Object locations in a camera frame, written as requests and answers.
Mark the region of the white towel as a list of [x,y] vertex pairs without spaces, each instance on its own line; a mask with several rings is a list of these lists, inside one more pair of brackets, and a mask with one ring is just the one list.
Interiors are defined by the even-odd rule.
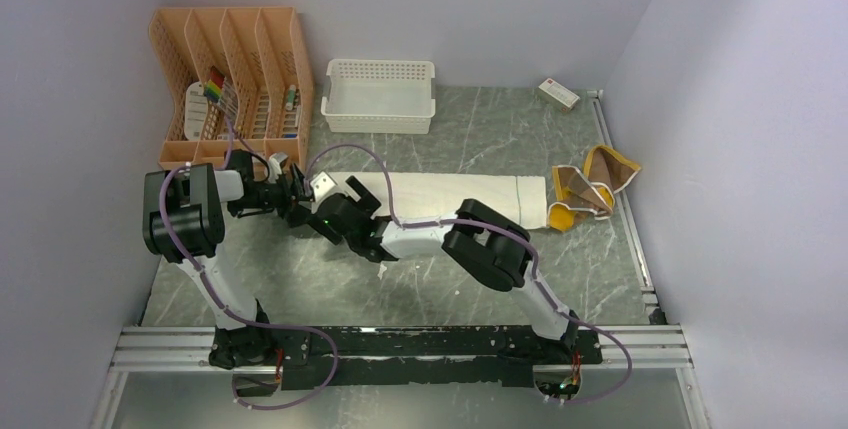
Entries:
[[492,176],[469,174],[391,172],[326,172],[309,180],[314,207],[326,197],[342,193],[358,200],[346,183],[355,177],[378,200],[375,215],[388,216],[394,202],[400,219],[434,219],[459,209],[466,199],[478,200],[525,229],[547,226],[546,181],[541,176]]

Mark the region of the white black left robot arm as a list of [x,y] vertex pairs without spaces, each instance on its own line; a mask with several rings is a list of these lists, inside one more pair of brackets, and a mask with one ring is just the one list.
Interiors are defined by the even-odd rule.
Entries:
[[300,168],[291,163],[283,172],[256,178],[256,160],[236,150],[223,170],[203,163],[144,177],[144,243],[185,272],[203,295],[215,319],[209,363],[227,370],[279,362],[284,349],[226,254],[225,217],[271,214],[296,227],[308,213]]

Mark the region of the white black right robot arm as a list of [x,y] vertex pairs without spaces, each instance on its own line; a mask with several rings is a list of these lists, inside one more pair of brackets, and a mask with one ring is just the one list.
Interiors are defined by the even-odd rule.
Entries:
[[309,183],[310,226],[373,262],[444,253],[481,285],[510,294],[527,316],[542,355],[562,363],[578,348],[578,316],[547,284],[529,233],[476,199],[438,218],[379,216],[381,202],[356,177],[344,185],[320,173]]

